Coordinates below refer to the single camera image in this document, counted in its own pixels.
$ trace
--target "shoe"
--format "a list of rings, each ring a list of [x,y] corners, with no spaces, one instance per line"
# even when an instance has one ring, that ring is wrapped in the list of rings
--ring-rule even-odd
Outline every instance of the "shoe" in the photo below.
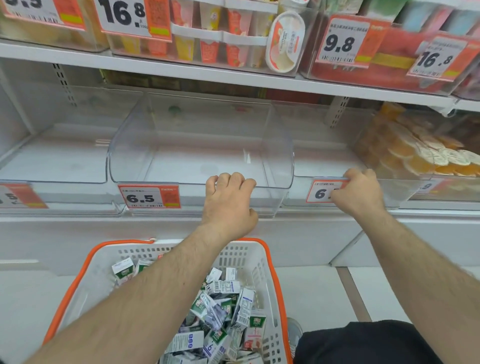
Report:
[[[288,343],[290,344],[290,351],[292,353],[292,359],[295,357],[295,351],[299,344],[300,338],[303,335],[303,330],[297,320],[291,317],[287,317],[288,323]]]

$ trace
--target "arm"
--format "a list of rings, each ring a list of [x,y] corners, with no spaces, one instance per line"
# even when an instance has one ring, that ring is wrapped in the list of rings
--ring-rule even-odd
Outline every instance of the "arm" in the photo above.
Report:
[[[26,364],[155,363],[177,333],[220,251],[257,224],[258,215],[249,209],[255,185],[239,173],[210,177],[200,226],[60,332]]]
[[[480,282],[432,249],[384,208],[375,172],[350,169],[332,199],[372,242],[398,301],[444,364],[478,363]]]

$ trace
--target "person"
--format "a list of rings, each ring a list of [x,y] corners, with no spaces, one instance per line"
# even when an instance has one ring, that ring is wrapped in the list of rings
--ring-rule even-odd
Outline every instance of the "person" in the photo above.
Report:
[[[370,324],[372,329],[349,328],[349,324],[306,333],[298,342],[294,362],[477,363],[480,282],[386,211],[375,172],[350,169],[345,177],[350,182],[332,193],[333,202],[370,238],[414,329],[380,322],[356,323]],[[59,332],[26,364],[155,363],[177,333],[220,251],[257,224],[258,215],[249,207],[255,185],[239,173],[210,177],[202,222],[195,231]]]

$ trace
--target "floor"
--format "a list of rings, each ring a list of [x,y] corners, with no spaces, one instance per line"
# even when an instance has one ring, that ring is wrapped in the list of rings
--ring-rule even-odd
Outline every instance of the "floor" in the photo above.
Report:
[[[466,267],[480,279],[480,267]],[[280,280],[287,315],[304,331],[343,327],[351,321],[408,321],[379,267],[283,267]],[[48,270],[0,270],[0,358],[21,364],[42,343],[73,276]]]

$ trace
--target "black pants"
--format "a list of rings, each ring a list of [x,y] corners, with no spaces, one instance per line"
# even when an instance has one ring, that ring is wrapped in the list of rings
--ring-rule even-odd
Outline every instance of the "black pants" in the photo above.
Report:
[[[344,328],[306,332],[294,364],[442,364],[412,324],[351,322]]]

